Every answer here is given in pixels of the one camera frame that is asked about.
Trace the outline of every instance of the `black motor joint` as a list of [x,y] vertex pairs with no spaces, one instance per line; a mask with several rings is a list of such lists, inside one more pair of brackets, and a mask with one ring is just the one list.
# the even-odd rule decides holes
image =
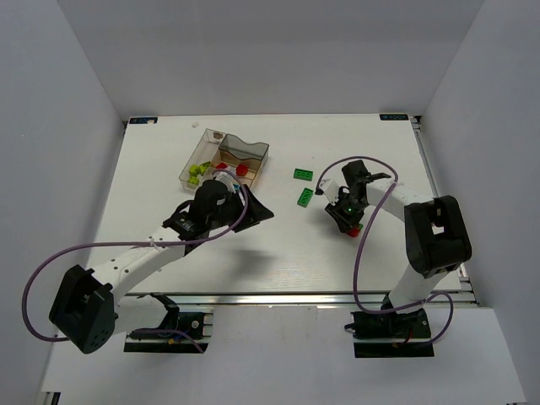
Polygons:
[[355,160],[342,168],[347,186],[339,188],[338,199],[334,204],[328,204],[325,211],[336,221],[342,233],[357,229],[364,211],[369,206],[367,185],[372,181],[391,178],[386,173],[372,175],[362,160]]

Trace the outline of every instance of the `blue sticker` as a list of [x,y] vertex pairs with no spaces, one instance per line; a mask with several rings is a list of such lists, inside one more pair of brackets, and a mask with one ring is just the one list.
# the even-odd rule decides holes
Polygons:
[[135,118],[130,118],[130,124],[155,124],[158,122],[157,116],[138,116]]
[[407,114],[379,114],[381,121],[408,121]]

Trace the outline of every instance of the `clear plastic container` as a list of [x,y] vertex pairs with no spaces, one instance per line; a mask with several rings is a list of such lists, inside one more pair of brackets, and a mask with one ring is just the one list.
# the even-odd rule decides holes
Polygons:
[[244,165],[247,173],[239,177],[253,188],[267,161],[268,147],[267,143],[245,143],[233,134],[207,129],[180,174],[182,187],[194,192],[212,176],[213,169],[226,164],[237,175],[242,172],[241,168],[237,172],[238,166]]

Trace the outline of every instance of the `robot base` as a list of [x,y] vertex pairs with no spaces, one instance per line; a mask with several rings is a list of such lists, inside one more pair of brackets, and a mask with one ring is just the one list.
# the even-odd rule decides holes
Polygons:
[[425,311],[410,314],[372,315],[353,312],[355,358],[433,357],[428,317]]

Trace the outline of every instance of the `small white object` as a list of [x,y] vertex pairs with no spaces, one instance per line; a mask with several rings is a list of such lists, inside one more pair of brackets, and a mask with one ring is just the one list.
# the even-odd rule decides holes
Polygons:
[[335,204],[339,199],[339,185],[332,179],[322,179],[319,188],[323,191],[330,204]]

